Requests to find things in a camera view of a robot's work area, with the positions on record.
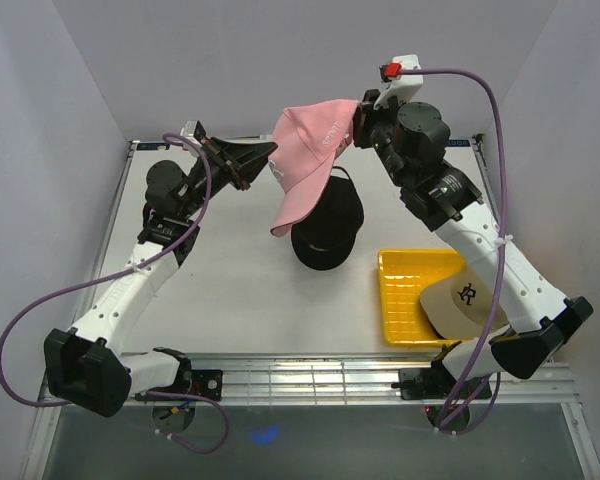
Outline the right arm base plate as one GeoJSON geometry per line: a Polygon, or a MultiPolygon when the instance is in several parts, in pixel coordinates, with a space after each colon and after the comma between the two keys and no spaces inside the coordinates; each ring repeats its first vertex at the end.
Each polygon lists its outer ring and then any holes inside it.
{"type": "MultiPolygon", "coordinates": [[[[475,393],[480,382],[480,378],[465,381],[459,392],[459,398],[465,400],[475,393]]],[[[398,371],[398,380],[391,384],[391,388],[399,390],[402,400],[446,399],[456,383],[452,376],[433,368],[405,368],[398,371]]],[[[486,400],[491,397],[492,391],[487,381],[476,399],[486,400]]]]}

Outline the black baseball cap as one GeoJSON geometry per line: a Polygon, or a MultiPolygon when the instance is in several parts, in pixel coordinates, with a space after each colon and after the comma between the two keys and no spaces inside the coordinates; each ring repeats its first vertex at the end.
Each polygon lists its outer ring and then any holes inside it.
{"type": "Polygon", "coordinates": [[[351,254],[364,223],[364,208],[349,172],[330,175],[311,213],[291,229],[291,244],[297,259],[316,271],[339,267],[351,254]]]}

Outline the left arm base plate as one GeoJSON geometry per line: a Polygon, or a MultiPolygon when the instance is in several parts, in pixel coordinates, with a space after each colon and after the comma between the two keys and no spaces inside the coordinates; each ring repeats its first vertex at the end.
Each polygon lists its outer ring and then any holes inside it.
{"type": "Polygon", "coordinates": [[[224,372],[220,369],[191,370],[181,376],[174,385],[154,387],[151,392],[141,392],[133,396],[136,401],[159,401],[155,391],[160,393],[196,395],[220,401],[222,398],[224,372]]]}

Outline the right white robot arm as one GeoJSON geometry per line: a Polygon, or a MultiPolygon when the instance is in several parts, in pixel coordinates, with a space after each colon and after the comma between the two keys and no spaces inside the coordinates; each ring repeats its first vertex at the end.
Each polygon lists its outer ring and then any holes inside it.
{"type": "Polygon", "coordinates": [[[530,378],[592,315],[590,302],[552,286],[505,237],[480,190],[446,161],[450,129],[437,108],[368,90],[353,128],[355,146],[376,153],[406,209],[465,260],[507,317],[493,333],[444,348],[422,383],[454,397],[473,378],[530,378]]]}

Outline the pink baseball cap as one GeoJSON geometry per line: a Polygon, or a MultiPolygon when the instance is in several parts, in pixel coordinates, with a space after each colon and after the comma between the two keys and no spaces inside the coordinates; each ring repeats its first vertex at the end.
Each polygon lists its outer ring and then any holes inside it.
{"type": "Polygon", "coordinates": [[[352,143],[358,106],[356,100],[337,99],[283,110],[272,135],[277,148],[268,159],[284,191],[273,236],[287,235],[314,210],[336,159],[352,143]]]}

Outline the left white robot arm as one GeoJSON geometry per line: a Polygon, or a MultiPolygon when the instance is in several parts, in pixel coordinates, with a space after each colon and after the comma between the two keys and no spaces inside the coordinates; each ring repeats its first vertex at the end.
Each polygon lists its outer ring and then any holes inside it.
{"type": "Polygon", "coordinates": [[[125,355],[126,337],[191,253],[210,200],[228,185],[249,189],[277,148],[274,142],[232,143],[204,134],[165,140],[194,156],[194,165],[184,171],[161,160],[149,168],[143,228],[125,271],[68,330],[54,329],[44,341],[50,393],[105,418],[152,389],[174,400],[190,392],[192,366],[185,354],[155,347],[125,355]]]}

